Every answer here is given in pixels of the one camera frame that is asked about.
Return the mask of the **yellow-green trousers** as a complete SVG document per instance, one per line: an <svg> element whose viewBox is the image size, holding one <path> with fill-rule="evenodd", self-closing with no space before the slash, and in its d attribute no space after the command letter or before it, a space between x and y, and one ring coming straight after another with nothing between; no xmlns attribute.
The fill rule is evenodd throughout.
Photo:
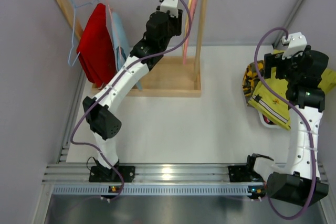
<svg viewBox="0 0 336 224"><path fill-rule="evenodd" d="M272 69L271 78L266 79L265 82L282 98L286 99L286 91L288 82L285 79L275 78L276 70ZM329 68L322 74L322 80L318 85L325 94L335 88L335 71ZM258 82L252 97L248 101L248 105L260 111L264 116L270 119L273 123L279 125L285 130L290 130L290 116L288 106L273 95L265 86Z"/></svg>

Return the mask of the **light blue trousers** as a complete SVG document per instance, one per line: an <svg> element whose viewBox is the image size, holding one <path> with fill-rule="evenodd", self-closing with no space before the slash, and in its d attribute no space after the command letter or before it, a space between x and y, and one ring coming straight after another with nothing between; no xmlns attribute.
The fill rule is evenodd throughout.
<svg viewBox="0 0 336 224"><path fill-rule="evenodd" d="M122 20L116 12L112 12L111 29L115 66L116 70L119 71L130 55L130 46Z"/></svg>

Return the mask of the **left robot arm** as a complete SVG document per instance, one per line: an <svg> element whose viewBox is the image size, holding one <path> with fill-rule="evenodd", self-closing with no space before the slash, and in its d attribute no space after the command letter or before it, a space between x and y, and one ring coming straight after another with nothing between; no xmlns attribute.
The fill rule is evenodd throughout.
<svg viewBox="0 0 336 224"><path fill-rule="evenodd" d="M157 9L146 23L143 38L133 47L124 65L106 87L93 98L85 97L86 121L99 148L95 165L90 169L90 182L119 182L120 175L134 172L133 166L120 166L115 136L122 123L115 116L121 101L163 58L172 37L182 33L183 11Z"/></svg>

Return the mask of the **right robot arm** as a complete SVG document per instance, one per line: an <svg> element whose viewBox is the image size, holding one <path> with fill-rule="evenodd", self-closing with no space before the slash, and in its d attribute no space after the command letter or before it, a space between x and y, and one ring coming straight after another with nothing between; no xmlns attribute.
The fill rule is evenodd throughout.
<svg viewBox="0 0 336 224"><path fill-rule="evenodd" d="M247 158L250 174L266 182L270 198L309 206L328 194L317 165L318 130L325 108L320 82L328 61L326 54L305 46L289 57L283 52L266 54L246 70L243 91L248 104L290 131L284 167L261 154Z"/></svg>

